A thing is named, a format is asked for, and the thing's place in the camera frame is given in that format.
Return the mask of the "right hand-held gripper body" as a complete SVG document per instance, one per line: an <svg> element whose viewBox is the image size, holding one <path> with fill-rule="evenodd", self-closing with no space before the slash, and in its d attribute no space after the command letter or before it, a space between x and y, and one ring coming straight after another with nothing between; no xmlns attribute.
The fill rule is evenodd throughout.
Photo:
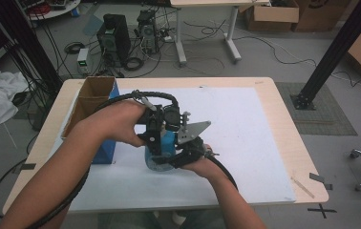
<svg viewBox="0 0 361 229"><path fill-rule="evenodd" d="M201 157L209 157L212 151L208 150L200 134L211 125L210 121L184 124L176 134L175 146L180 153L188 154L186 164L197 161Z"/></svg>

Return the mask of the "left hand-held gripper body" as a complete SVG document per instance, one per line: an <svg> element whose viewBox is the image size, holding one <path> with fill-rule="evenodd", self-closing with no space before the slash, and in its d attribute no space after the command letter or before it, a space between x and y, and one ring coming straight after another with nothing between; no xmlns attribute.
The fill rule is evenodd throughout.
<svg viewBox="0 0 361 229"><path fill-rule="evenodd" d="M182 124L180 108L176 105L149 106L137 124L144 125L147 133L160 133L162 129L177 132Z"/></svg>

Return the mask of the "blue detergent bottle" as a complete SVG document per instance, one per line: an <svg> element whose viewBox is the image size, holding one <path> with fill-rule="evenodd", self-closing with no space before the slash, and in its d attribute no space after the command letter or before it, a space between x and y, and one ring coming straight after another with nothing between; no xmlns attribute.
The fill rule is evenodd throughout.
<svg viewBox="0 0 361 229"><path fill-rule="evenodd" d="M154 155L152 148L146 146L144 160L148 169L155 172L166 172L173 169L167 159L175 154L175 133L164 130L160 135L159 154Z"/></svg>

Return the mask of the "person's right hand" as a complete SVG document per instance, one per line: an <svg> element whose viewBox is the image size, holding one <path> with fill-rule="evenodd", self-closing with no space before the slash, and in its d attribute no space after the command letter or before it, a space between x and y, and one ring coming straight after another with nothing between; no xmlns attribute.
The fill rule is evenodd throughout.
<svg viewBox="0 0 361 229"><path fill-rule="evenodd" d="M182 169L196 173L200 177L206 178L210 183L214 181L229 181L227 175L214 162L206 157L201 157L197 161L182 166Z"/></svg>

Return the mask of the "person's left hand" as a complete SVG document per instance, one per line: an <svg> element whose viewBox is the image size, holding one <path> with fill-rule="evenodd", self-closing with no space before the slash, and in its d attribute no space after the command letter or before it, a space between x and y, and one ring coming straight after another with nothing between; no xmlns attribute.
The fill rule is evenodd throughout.
<svg viewBox="0 0 361 229"><path fill-rule="evenodd" d="M144 145L135 126L145 112L145 107L132 100L124 100L90 115L83 120L85 131L97 142L112 139L134 147Z"/></svg>

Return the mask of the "open computer tower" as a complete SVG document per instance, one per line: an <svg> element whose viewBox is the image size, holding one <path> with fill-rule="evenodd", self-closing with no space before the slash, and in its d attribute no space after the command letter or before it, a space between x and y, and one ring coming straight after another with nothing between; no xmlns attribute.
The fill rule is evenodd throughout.
<svg viewBox="0 0 361 229"><path fill-rule="evenodd" d="M157 53L156 13L153 10L141 10L137 21L138 33L141 37L141 49L148 54Z"/></svg>

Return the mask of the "black computer tower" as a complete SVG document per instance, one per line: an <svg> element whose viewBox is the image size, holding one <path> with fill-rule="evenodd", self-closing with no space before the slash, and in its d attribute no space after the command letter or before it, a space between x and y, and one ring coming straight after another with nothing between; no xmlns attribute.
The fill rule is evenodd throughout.
<svg viewBox="0 0 361 229"><path fill-rule="evenodd" d="M122 66L126 62L131 42L123 14L104 14L96 37L105 59L114 62L116 66Z"/></svg>

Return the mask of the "white power supply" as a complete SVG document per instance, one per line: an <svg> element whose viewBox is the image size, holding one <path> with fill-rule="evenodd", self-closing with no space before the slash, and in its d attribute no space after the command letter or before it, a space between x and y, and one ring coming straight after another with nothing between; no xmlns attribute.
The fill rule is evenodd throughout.
<svg viewBox="0 0 361 229"><path fill-rule="evenodd" d="M83 74L87 74L89 72L88 52L88 48L80 49L77 56L77 65L80 72Z"/></svg>

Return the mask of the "white desk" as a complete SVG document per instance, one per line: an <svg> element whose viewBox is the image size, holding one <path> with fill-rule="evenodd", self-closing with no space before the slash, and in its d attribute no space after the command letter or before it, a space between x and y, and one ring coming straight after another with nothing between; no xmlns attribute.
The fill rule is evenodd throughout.
<svg viewBox="0 0 361 229"><path fill-rule="evenodd" d="M179 63L184 66L187 63L186 55L184 52L183 44L181 42L181 9L188 7L223 7L229 6L231 8L230 13L230 25L228 31L223 35L224 42L229 48L232 60L237 63L242 59L237 47L233 41L233 33L236 25L236 20L240 7L251 7L257 5L267 4L269 0L170 0L171 6L176 9L176 35L175 46L178 54Z"/></svg>

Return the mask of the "grey floor mat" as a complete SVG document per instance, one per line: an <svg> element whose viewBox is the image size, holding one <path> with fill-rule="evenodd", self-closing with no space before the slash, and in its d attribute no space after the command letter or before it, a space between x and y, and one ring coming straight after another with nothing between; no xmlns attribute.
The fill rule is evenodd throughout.
<svg viewBox="0 0 361 229"><path fill-rule="evenodd" d="M298 94L304 83L276 82L288 112L302 135L357 135L338 102L324 85L312 101L312 106L298 110L293 105L293 96Z"/></svg>

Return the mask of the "open cardboard box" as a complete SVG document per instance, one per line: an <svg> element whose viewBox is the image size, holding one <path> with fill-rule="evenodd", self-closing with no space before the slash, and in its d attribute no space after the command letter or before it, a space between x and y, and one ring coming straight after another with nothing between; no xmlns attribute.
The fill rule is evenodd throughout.
<svg viewBox="0 0 361 229"><path fill-rule="evenodd" d="M245 11L249 31L290 31L299 22L299 6L295 0L269 0Z"/></svg>

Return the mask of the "round white table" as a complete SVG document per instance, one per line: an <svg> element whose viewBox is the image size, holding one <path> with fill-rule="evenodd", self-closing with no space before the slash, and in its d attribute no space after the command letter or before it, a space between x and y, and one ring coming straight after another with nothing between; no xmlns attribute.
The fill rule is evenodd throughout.
<svg viewBox="0 0 361 229"><path fill-rule="evenodd" d="M54 18L66 13L70 13L72 17L77 17L80 15L80 10L78 6L80 0L64 0L65 6L53 6L47 5L43 7L36 7L34 10L29 11L30 20L43 20Z"/></svg>

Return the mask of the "large closed cardboard box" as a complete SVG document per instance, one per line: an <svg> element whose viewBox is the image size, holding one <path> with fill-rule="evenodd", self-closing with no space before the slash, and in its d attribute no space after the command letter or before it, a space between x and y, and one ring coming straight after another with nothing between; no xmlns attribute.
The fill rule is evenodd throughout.
<svg viewBox="0 0 361 229"><path fill-rule="evenodd" d="M296 32L331 31L344 14L350 0L294 0L299 7Z"/></svg>

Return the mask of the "black frame post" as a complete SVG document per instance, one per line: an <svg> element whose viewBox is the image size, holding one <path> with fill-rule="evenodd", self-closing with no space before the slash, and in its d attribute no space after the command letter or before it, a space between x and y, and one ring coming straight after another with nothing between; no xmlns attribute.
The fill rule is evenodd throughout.
<svg viewBox="0 0 361 229"><path fill-rule="evenodd" d="M0 0L0 22L21 45L26 56L40 74L40 78L46 86L46 91L50 96L56 97L63 82L31 29L27 17L14 0Z"/></svg>
<svg viewBox="0 0 361 229"><path fill-rule="evenodd" d="M303 89L299 93L290 96L296 110L314 109L314 98L360 34L361 0L359 0L347 21L336 34Z"/></svg>

